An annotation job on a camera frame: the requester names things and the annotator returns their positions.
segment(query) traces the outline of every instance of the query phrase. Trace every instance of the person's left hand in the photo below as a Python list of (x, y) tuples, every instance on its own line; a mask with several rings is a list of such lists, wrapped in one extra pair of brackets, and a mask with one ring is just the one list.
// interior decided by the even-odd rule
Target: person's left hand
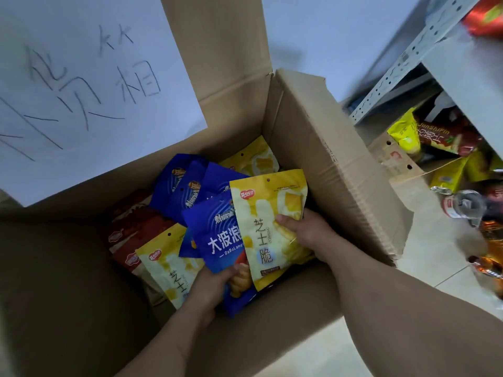
[(206, 328), (215, 317), (215, 307), (223, 299), (223, 292), (227, 281), (240, 270), (239, 264), (234, 264), (225, 270), (214, 274), (204, 266), (198, 272), (182, 308), (189, 309), (201, 315), (202, 328)]

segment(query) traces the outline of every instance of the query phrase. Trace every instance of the tile floor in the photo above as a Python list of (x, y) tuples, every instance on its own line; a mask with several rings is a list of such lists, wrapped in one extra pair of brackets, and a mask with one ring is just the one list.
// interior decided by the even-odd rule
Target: tile floor
[[(414, 211), (404, 256), (397, 266), (448, 294), (466, 300), (503, 320), (467, 267), (465, 254), (480, 254), (484, 241), (464, 220), (447, 217), (422, 178), (401, 183), (395, 191)], [(315, 333), (287, 352), (257, 377), (370, 377), (358, 354), (344, 318)]]

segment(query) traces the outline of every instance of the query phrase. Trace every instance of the hand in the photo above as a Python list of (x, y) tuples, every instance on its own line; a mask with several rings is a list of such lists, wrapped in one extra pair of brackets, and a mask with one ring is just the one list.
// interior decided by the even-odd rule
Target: hand
[(204, 266), (198, 272), (182, 308), (185, 307), (200, 316), (203, 328), (213, 321), (214, 309), (223, 299), (225, 284), (239, 272), (240, 268), (239, 264), (235, 264), (214, 274)]
[(321, 261), (326, 261), (322, 250), (324, 241), (330, 238), (340, 238), (328, 225), (322, 216), (310, 209), (304, 209), (304, 217), (297, 221), (287, 215), (278, 214), (276, 221), (285, 228), (297, 234), (300, 245), (311, 249)]

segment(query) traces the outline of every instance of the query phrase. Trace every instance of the metal shelf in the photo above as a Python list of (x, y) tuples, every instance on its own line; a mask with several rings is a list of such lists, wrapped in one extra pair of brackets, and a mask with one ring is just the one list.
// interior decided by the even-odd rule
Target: metal shelf
[(440, 10), (432, 15), (429, 18), (429, 21), (432, 22), (424, 27), (350, 115), (354, 124), (358, 123), (384, 95), (392, 91), (399, 81), (431, 51), (435, 43), (440, 41), (478, 1), (448, 0)]
[(503, 157), (503, 42), (447, 38), (434, 46), (423, 64)]

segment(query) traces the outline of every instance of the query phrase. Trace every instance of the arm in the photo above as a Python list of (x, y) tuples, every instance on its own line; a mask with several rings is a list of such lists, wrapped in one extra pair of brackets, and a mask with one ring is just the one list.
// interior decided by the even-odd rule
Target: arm
[(297, 233), (337, 279), (353, 342), (374, 376), (493, 376), (501, 374), (503, 323), (366, 255), (305, 209)]
[(239, 272), (239, 265), (212, 274), (205, 266), (197, 274), (187, 300), (157, 336), (116, 377), (184, 376), (199, 334), (215, 317), (225, 283)]

